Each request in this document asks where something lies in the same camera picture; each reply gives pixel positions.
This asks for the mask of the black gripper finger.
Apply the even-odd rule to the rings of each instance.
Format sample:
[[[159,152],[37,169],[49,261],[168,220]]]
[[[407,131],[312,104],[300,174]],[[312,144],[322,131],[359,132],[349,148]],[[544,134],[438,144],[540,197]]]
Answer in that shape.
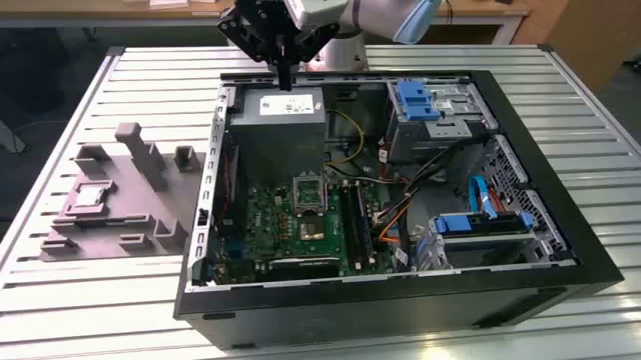
[[[235,9],[230,9],[220,19],[218,30],[255,62],[267,63],[270,70],[278,75],[278,87],[286,91],[284,37],[259,37]]]
[[[339,24],[333,22],[312,28],[310,31],[299,30],[294,25],[286,31],[286,90],[292,89],[292,74],[300,62],[308,62],[330,39],[339,32]]]

